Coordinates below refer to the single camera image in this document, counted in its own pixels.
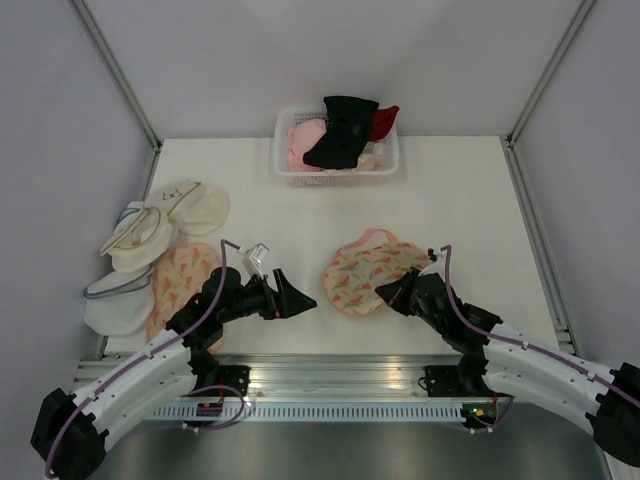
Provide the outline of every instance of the white table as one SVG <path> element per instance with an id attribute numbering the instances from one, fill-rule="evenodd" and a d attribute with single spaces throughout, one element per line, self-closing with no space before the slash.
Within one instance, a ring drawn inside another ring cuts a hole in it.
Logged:
<path id="1" fill-rule="evenodd" d="M 557 346 L 531 246 L 498 137 L 405 137 L 401 169 L 374 187 L 293 188 L 273 172 L 269 139 L 167 140 L 152 189 L 179 179 L 224 187 L 231 212 L 211 235 L 270 247 L 267 267 L 315 298 L 318 308 L 288 320 L 257 316 L 227 325 L 232 354 L 450 354 L 418 318 L 389 309 L 354 319 L 335 310 L 322 275 L 335 250 L 365 229 L 386 228 L 423 248 L 453 245 L 458 295 L 516 328 Z M 230 265 L 242 269 L 230 252 Z M 108 352 L 130 352 L 144 332 L 110 338 Z"/>

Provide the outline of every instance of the dark red fabric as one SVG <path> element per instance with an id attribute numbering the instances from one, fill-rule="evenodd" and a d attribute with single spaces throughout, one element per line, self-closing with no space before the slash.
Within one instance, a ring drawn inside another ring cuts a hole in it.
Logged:
<path id="1" fill-rule="evenodd" d="M 393 106 L 391 108 L 385 108 L 384 110 L 378 110 L 375 113 L 373 116 L 373 132 L 371 132 L 369 136 L 370 142 L 382 140 L 389 134 L 399 111 L 400 107 Z"/>

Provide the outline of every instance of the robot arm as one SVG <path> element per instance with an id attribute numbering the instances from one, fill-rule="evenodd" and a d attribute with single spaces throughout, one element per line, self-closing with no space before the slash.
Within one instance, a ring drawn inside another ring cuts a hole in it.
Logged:
<path id="1" fill-rule="evenodd" d="M 269 287 L 259 268 L 266 251 L 257 245 L 245 255 L 249 259 L 245 266 L 253 273 L 247 284 L 241 284 L 240 273 L 233 268 L 216 269 L 202 292 L 141 351 L 86 387 L 68 395 L 58 388 L 44 399 L 31 445 L 45 461 L 54 450 L 53 473 L 47 472 L 48 476 L 88 478 L 106 453 L 155 410 L 194 389 L 213 385 L 218 363 L 207 348 L 221 338 L 223 324 L 255 313 L 265 320 L 289 318 L 316 307 L 280 269 L 273 271 L 278 290 Z M 210 309 L 216 296 L 217 303 Z M 105 384 L 108 388 L 101 391 Z"/>
<path id="2" fill-rule="evenodd" d="M 445 249 L 446 281 L 430 268 L 412 269 L 376 293 L 398 313 L 422 318 L 463 354 L 458 376 L 470 394 L 505 393 L 534 403 L 585 430 L 613 457 L 640 467 L 640 369 L 625 363 L 612 370 L 542 345 L 499 316 L 463 303 L 448 284 L 450 247 Z"/>

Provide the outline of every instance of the laundry basket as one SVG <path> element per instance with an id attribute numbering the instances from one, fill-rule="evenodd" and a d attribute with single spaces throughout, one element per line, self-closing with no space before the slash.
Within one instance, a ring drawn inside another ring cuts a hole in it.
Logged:
<path id="1" fill-rule="evenodd" d="M 289 128 L 314 118 L 326 119 L 326 109 L 323 106 L 292 107 L 283 110 L 278 115 L 272 156 L 276 175 L 284 178 L 289 185 L 295 187 L 379 185 L 398 171 L 400 150 L 398 148 L 398 134 L 394 126 L 389 134 L 381 140 L 385 146 L 386 161 L 378 170 L 353 173 L 347 171 L 290 172 L 287 164 L 287 132 Z"/>

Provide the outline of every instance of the basket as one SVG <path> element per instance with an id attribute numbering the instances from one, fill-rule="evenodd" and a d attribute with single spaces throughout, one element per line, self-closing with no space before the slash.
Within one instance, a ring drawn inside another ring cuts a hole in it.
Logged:
<path id="1" fill-rule="evenodd" d="M 290 172 L 287 164 L 287 132 L 302 122 L 314 118 L 327 118 L 327 111 L 323 106 L 292 107 L 280 112 L 276 122 L 273 141 L 273 161 L 278 177 L 294 187 L 320 186 L 360 186 L 379 185 L 387 181 L 400 167 L 400 150 L 398 148 L 398 133 L 395 125 L 389 134 L 381 140 L 385 146 L 387 160 L 379 170 L 370 172 Z"/>

